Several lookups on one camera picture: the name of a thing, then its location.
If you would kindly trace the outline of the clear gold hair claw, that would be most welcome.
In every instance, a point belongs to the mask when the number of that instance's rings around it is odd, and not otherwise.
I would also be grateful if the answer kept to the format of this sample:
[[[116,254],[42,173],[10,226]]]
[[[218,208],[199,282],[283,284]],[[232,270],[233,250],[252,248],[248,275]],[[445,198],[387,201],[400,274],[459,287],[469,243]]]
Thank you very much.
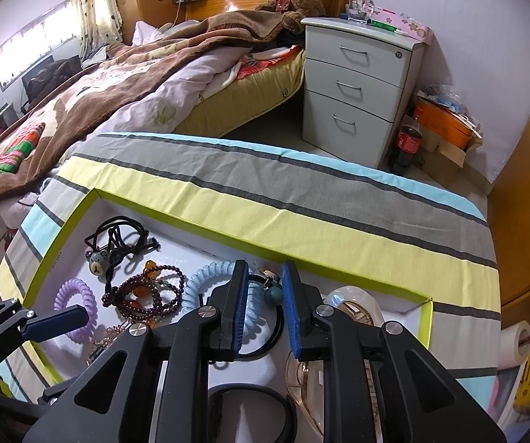
[[[339,310],[321,317],[330,321],[332,338],[331,358],[321,361],[324,440],[375,442],[372,402],[359,339],[363,326]]]

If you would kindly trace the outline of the rhinestone hair clip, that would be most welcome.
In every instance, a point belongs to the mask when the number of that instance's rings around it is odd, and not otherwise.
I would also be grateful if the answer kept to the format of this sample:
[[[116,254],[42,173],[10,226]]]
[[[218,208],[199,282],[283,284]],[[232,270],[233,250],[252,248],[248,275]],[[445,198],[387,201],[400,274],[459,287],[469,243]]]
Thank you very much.
[[[87,364],[92,364],[101,354],[107,350],[113,342],[129,327],[131,324],[127,321],[121,323],[120,325],[108,327],[102,338],[94,341],[92,344],[91,352],[87,358]]]

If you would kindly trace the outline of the green shallow box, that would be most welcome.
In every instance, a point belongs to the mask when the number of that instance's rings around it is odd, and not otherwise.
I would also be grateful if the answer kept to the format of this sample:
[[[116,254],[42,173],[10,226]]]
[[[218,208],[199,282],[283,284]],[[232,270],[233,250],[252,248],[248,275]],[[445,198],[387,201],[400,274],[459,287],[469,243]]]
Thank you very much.
[[[209,360],[210,337],[220,323],[209,303],[237,260],[249,266],[242,346],[233,362]],[[88,324],[44,342],[29,341],[3,362],[17,379],[23,401],[37,402],[47,386],[75,381],[28,424],[28,442],[209,442],[208,393],[212,387],[248,383],[293,400],[295,442],[310,442],[286,382],[289,362],[306,370],[306,389],[323,412],[321,361],[294,358],[283,310],[282,265],[256,250],[170,224],[115,196],[87,196],[53,240],[25,299],[34,316],[83,306]],[[321,316],[353,288],[338,275],[309,271],[294,261],[303,283],[316,287]],[[372,317],[359,330],[375,422],[376,441],[436,442],[441,438],[436,396],[443,371],[403,320],[380,313],[376,292],[366,290]],[[92,344],[110,326],[126,329],[92,364]]]

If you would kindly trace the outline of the striped table cloth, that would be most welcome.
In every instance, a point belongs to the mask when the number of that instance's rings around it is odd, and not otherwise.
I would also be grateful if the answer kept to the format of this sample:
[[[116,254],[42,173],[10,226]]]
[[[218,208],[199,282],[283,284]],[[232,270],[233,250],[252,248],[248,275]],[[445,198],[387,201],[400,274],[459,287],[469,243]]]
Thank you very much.
[[[50,181],[0,265],[0,300],[25,299],[87,196],[373,291],[430,299],[430,352],[481,405],[495,382],[499,275],[488,224],[447,190],[334,158],[235,140],[111,132]]]

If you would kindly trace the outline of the brown plush blanket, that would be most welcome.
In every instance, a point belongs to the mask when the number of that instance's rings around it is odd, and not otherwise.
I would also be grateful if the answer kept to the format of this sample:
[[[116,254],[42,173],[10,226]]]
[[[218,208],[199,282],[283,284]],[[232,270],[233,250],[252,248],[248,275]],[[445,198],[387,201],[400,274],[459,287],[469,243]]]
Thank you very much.
[[[218,47],[252,48],[275,39],[279,13],[239,10],[220,13],[139,46],[112,44],[108,60],[74,75],[0,136],[0,156],[25,128],[43,125],[35,149],[15,172],[0,175],[0,201],[42,179],[75,142],[120,108],[156,91],[176,71]]]

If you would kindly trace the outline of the white paper roll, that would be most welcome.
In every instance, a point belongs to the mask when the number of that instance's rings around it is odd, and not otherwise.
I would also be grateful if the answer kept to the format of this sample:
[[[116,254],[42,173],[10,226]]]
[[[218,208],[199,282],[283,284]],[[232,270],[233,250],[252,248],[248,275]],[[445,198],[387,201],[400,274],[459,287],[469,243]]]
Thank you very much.
[[[530,354],[530,325],[520,321],[500,332],[497,368],[521,366]]]

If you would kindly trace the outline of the cola bottle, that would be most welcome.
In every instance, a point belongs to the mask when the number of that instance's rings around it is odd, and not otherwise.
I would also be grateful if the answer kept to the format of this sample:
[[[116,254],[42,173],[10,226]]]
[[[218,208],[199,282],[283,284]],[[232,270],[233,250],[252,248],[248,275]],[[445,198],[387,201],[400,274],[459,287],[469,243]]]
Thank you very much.
[[[390,170],[397,175],[404,175],[421,146],[422,133],[411,125],[403,125],[398,132],[395,146],[389,156]]]

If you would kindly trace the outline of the cardboard box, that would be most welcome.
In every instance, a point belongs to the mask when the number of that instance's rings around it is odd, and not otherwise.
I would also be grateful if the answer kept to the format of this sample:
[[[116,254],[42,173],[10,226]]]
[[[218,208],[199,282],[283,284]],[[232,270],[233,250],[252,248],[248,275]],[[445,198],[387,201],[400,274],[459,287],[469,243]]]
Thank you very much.
[[[459,148],[427,127],[420,126],[420,130],[423,135],[422,147],[424,149],[440,154],[460,168],[465,163],[467,153],[483,144],[482,136],[474,135],[468,140],[465,148]]]

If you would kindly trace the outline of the white bedside drawer cabinet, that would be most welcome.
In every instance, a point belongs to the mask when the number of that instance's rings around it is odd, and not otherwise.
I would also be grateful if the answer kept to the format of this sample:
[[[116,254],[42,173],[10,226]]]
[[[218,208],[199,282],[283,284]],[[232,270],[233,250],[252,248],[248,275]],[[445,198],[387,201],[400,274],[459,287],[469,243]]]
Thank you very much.
[[[339,18],[310,17],[302,24],[303,139],[342,160],[379,167],[427,45]]]

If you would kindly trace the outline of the orange basket with clutter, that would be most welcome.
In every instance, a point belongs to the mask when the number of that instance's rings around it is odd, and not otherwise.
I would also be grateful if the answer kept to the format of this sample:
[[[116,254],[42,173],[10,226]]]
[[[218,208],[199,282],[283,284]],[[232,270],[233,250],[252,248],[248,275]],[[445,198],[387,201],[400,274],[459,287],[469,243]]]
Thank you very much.
[[[483,143],[480,123],[469,116],[464,95],[455,86],[430,84],[418,89],[413,118],[461,150]]]

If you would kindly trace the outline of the pink tissue box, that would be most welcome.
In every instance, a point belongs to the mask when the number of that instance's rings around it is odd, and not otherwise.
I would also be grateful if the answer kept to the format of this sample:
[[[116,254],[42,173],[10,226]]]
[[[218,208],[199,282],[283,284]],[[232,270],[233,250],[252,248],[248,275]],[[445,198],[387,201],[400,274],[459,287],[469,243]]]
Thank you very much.
[[[387,31],[415,39],[419,42],[432,43],[433,32],[426,26],[404,13],[396,13],[385,8],[374,7],[368,15],[368,23]]]

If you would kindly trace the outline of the floral curtain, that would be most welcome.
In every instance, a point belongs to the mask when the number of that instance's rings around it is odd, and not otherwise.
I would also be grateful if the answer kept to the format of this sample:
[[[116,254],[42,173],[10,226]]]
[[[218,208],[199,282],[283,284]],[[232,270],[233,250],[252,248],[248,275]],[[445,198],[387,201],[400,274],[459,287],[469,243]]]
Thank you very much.
[[[69,0],[80,21],[80,57],[104,45],[122,42],[123,20],[117,0]]]

